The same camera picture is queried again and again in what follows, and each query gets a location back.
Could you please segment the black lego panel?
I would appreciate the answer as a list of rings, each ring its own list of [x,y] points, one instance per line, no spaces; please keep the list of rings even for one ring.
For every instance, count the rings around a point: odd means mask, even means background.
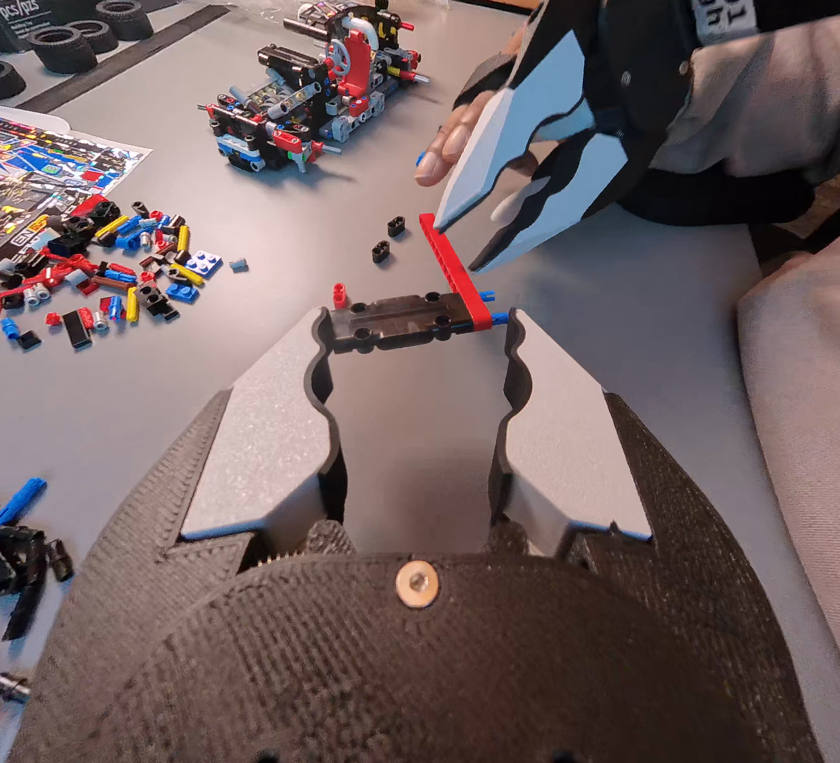
[[[327,312],[318,335],[334,354],[396,350],[477,330],[458,294],[429,292],[354,303]]]

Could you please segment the partly built lego car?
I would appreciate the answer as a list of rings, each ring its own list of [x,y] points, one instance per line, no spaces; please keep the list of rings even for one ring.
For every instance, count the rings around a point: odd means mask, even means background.
[[[250,90],[231,86],[197,109],[208,118],[218,153],[246,173],[295,165],[304,173],[365,122],[381,116],[386,100],[410,84],[428,84],[418,72],[419,51],[401,43],[414,24],[389,0],[305,3],[289,31],[320,46],[310,56],[278,44],[259,49],[266,79]]]

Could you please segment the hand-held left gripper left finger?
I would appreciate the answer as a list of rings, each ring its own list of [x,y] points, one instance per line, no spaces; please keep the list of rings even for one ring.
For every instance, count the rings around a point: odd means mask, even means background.
[[[346,465],[326,407],[332,325],[309,310],[233,384],[181,528],[185,541],[242,533],[303,541],[343,523]]]

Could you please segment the black lego tyre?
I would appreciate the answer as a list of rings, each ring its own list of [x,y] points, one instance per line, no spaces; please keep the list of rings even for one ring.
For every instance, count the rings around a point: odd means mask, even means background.
[[[136,0],[104,0],[96,4],[100,21],[109,25],[121,42],[140,42],[154,35],[149,16]]]

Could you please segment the pile of mixed lego pieces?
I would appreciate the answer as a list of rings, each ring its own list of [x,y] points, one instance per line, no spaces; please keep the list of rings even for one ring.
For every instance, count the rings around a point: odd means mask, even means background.
[[[45,333],[25,329],[25,314],[42,314],[46,333],[64,332],[74,351],[113,331],[136,326],[142,314],[167,324],[191,305],[222,263],[191,249],[181,216],[120,207],[101,194],[67,210],[41,203],[2,208],[2,337],[22,351]]]

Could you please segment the long red lego beam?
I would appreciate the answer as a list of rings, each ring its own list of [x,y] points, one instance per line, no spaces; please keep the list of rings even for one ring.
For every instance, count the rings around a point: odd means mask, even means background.
[[[492,314],[447,236],[434,228],[434,215],[421,213],[418,222],[450,290],[465,303],[474,331],[490,329],[493,326]]]

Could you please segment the pile of black blue pins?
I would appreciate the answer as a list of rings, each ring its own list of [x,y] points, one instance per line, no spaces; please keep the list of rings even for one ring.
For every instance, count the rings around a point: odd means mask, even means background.
[[[45,479],[31,477],[1,509],[1,597],[14,599],[2,642],[20,641],[28,635],[49,572],[58,583],[76,575],[64,541],[48,539],[43,530],[24,522],[47,486]]]

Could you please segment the colourful sticker sheet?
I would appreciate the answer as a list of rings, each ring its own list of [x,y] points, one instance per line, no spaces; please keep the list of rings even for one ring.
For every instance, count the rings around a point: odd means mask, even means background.
[[[1,258],[59,237],[52,221],[107,198],[152,150],[77,132],[54,115],[1,108]]]

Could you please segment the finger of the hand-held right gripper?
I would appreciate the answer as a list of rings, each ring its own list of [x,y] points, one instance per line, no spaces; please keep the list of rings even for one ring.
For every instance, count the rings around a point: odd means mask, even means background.
[[[627,164],[619,136],[582,132],[560,143],[492,215],[499,230],[469,265],[474,273],[507,264],[577,224]]]
[[[482,111],[438,207],[434,228],[447,228],[472,211],[496,185],[502,170],[523,156],[543,127],[560,138],[595,127],[584,91],[585,56],[567,31],[518,86],[505,86]]]

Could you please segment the person's right hand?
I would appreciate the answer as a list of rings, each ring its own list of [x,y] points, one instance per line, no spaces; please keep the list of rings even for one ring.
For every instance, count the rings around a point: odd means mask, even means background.
[[[440,183],[461,158],[476,124],[496,91],[479,93],[469,104],[453,109],[416,165],[414,179],[422,188]]]

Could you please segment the person's right forearm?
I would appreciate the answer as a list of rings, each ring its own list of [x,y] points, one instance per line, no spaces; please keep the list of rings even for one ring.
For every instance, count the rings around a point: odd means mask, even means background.
[[[838,174],[839,17],[702,47],[686,106],[651,167],[733,177]]]

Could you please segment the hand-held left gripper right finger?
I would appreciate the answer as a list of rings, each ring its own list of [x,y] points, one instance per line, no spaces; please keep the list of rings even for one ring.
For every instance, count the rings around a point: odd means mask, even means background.
[[[489,496],[555,557],[580,531],[642,541],[653,530],[602,385],[526,312],[508,316],[510,412],[499,425]]]

